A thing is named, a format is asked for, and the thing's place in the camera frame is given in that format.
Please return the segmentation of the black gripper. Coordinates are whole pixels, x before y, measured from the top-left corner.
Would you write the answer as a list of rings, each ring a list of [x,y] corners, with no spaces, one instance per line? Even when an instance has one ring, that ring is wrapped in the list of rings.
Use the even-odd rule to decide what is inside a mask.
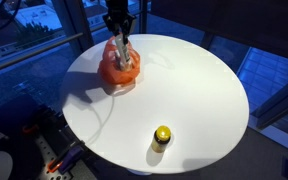
[[[128,10],[128,0],[105,0],[107,13],[103,16],[106,27],[115,36],[122,33],[129,36],[134,28],[136,17]]]

